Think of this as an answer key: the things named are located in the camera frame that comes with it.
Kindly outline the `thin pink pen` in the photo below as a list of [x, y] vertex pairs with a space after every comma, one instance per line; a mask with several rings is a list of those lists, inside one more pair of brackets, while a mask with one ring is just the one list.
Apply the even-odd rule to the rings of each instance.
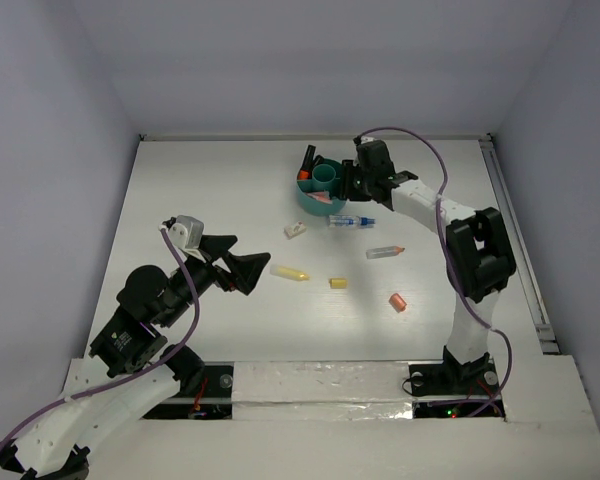
[[314, 198], [314, 199], [318, 199], [318, 198], [321, 198], [324, 200], [330, 199], [330, 194], [328, 191], [307, 192], [306, 195], [311, 198]]

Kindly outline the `clear orange-tipped highlighter body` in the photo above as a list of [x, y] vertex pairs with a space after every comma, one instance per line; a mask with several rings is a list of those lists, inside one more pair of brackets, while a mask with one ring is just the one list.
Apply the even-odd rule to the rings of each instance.
[[375, 260], [375, 259], [398, 256], [403, 252], [404, 252], [403, 247], [386, 246], [386, 247], [377, 247], [377, 248], [368, 249], [365, 252], [365, 255], [368, 260]]

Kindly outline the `orange highlighter piece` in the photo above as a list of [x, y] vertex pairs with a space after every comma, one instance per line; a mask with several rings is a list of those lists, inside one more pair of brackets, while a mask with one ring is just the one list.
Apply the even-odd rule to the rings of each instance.
[[407, 308], [407, 302], [398, 293], [394, 293], [390, 296], [389, 304], [398, 313], [404, 312]]

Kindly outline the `white eraser in sleeve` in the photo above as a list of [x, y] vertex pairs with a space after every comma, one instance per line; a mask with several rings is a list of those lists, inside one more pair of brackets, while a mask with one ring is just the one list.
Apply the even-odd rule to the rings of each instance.
[[305, 233], [307, 227], [303, 222], [298, 221], [294, 224], [285, 226], [283, 231], [287, 239], [292, 239]]

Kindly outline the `clear spray bottle blue cap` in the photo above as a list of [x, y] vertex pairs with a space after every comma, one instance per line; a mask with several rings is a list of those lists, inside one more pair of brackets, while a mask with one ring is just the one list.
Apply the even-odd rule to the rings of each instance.
[[329, 215], [327, 225], [330, 228], [367, 229], [375, 227], [375, 220], [365, 216]]

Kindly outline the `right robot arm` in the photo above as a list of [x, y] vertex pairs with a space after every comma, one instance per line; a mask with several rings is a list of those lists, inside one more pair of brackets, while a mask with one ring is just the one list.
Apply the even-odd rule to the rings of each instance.
[[407, 170], [397, 171], [387, 144], [380, 139], [354, 139], [356, 158], [342, 162], [338, 197], [373, 201], [404, 215], [437, 235], [449, 282], [456, 292], [450, 337], [443, 349], [442, 384], [462, 392], [486, 367], [488, 333], [499, 294], [516, 272], [516, 262], [499, 210], [476, 210], [444, 196], [449, 173], [438, 150], [424, 144], [437, 159], [442, 182], [428, 187]]

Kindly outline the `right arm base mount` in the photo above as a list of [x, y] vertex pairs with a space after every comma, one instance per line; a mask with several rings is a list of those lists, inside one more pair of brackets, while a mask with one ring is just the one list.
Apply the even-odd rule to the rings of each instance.
[[409, 366], [401, 389], [414, 400], [416, 419], [504, 418], [495, 364], [489, 354], [461, 365], [446, 348], [439, 362]]

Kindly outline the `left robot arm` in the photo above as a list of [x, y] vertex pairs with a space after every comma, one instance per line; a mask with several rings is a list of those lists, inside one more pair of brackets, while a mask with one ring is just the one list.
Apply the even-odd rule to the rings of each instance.
[[271, 256], [232, 254], [234, 235], [204, 235], [181, 219], [159, 231], [177, 267], [133, 270], [118, 306], [91, 341], [83, 369], [61, 395], [0, 442], [0, 471], [23, 479], [84, 479], [116, 430], [176, 394], [204, 388], [205, 363], [187, 343], [210, 287], [250, 294]]

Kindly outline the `metal rail table edge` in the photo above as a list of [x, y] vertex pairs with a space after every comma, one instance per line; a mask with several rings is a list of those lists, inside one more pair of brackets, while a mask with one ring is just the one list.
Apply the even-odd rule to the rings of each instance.
[[562, 352], [544, 305], [543, 296], [533, 271], [531, 260], [500, 167], [494, 138], [491, 135], [486, 135], [479, 140], [479, 145], [499, 210], [502, 213], [510, 237], [512, 250], [517, 263], [518, 276], [530, 310], [540, 348], [544, 355], [561, 355]]

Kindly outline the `teal round compartment organizer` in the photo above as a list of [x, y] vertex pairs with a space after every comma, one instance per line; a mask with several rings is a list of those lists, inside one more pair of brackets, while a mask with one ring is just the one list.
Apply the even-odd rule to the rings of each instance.
[[296, 200], [300, 207], [313, 216], [329, 216], [338, 214], [346, 205], [345, 200], [339, 199], [343, 175], [340, 163], [323, 159], [312, 171], [309, 179], [298, 180]]

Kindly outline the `yellow highlighter cap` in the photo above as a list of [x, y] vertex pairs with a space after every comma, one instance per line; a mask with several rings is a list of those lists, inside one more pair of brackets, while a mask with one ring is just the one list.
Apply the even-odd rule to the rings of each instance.
[[332, 289], [346, 289], [348, 281], [343, 277], [334, 277], [329, 279], [329, 285]]

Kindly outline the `yellow highlighter body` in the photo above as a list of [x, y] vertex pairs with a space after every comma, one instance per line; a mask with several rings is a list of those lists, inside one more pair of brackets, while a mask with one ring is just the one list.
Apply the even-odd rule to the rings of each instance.
[[308, 281], [310, 279], [310, 276], [306, 272], [282, 265], [272, 265], [270, 267], [270, 274], [279, 278], [298, 282]]

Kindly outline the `black orange highlighter marker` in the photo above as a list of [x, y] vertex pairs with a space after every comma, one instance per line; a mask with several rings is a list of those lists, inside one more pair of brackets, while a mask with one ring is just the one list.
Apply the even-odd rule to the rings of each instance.
[[315, 165], [316, 147], [309, 144], [306, 148], [301, 167], [297, 173], [297, 180], [308, 180], [312, 176], [312, 171]]

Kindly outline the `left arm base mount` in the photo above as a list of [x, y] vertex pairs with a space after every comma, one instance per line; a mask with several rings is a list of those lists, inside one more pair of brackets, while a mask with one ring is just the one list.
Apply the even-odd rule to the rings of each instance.
[[178, 393], [147, 412], [145, 420], [230, 420], [234, 364], [212, 362], [192, 393]]

